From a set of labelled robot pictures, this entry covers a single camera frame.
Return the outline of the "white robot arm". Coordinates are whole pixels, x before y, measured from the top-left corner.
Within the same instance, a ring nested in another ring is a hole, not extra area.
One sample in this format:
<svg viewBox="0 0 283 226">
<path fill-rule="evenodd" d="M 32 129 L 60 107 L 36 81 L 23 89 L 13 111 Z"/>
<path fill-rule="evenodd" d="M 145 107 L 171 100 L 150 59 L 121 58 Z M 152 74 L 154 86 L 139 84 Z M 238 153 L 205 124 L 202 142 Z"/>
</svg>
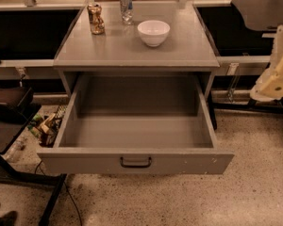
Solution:
<svg viewBox="0 0 283 226">
<path fill-rule="evenodd" d="M 283 25 L 277 28 L 270 66 L 257 79 L 250 97 L 260 102 L 280 100 L 283 97 Z"/>
</svg>

